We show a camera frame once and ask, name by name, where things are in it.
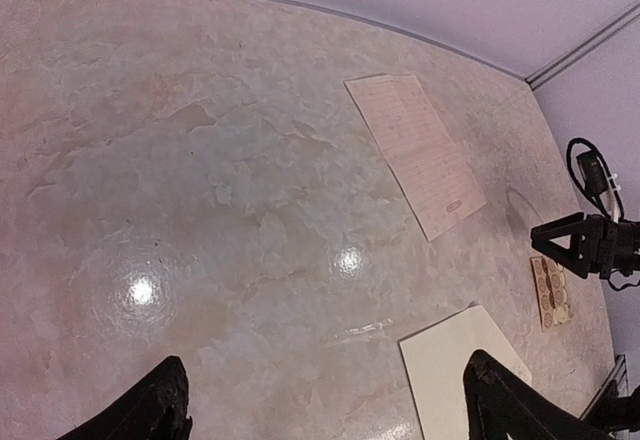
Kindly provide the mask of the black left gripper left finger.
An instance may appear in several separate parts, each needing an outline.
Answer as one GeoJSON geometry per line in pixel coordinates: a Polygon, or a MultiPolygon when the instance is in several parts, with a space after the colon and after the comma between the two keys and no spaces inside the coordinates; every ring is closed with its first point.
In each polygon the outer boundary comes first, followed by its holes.
{"type": "Polygon", "coordinates": [[[171,355],[64,439],[187,439],[189,382],[181,359],[171,355]]]}

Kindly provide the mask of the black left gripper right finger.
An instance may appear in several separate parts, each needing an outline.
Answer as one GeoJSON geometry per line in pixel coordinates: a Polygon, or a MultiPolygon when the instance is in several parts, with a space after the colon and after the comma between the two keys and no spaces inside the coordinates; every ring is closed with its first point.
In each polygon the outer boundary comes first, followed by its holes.
{"type": "Polygon", "coordinates": [[[463,372],[470,439],[609,439],[614,417],[583,421],[536,392],[488,352],[474,351],[463,372]]]}

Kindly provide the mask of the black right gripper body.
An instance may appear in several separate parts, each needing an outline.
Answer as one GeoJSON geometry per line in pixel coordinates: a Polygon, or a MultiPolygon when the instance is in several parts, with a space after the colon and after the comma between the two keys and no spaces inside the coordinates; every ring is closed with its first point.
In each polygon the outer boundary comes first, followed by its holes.
{"type": "Polygon", "coordinates": [[[639,271],[639,222],[615,223],[601,215],[588,215],[589,272],[599,276],[620,273],[631,276],[639,271]]]}

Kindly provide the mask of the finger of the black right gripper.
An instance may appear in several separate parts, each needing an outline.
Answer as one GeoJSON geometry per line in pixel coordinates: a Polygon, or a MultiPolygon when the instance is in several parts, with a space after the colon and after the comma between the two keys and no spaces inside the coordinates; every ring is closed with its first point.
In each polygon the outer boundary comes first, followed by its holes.
{"type": "Polygon", "coordinates": [[[601,270],[598,251],[606,225],[601,215],[574,213],[532,228],[531,246],[578,277],[587,278],[601,270]]]}

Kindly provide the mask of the brown sticker sheet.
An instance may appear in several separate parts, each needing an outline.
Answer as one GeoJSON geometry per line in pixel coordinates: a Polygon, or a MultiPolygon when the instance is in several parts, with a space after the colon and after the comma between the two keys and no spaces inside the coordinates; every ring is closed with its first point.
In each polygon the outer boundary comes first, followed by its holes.
{"type": "Polygon", "coordinates": [[[548,331],[572,319],[564,268],[545,256],[530,258],[541,328],[548,331]]]}

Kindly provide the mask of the cream paper envelope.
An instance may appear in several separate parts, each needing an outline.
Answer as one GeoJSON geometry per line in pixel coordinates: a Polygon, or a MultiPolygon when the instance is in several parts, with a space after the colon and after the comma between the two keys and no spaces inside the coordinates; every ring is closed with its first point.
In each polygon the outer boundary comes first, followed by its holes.
{"type": "Polygon", "coordinates": [[[532,374],[489,313],[473,305],[399,342],[425,439],[466,439],[463,372],[484,350],[527,385],[532,374]]]}

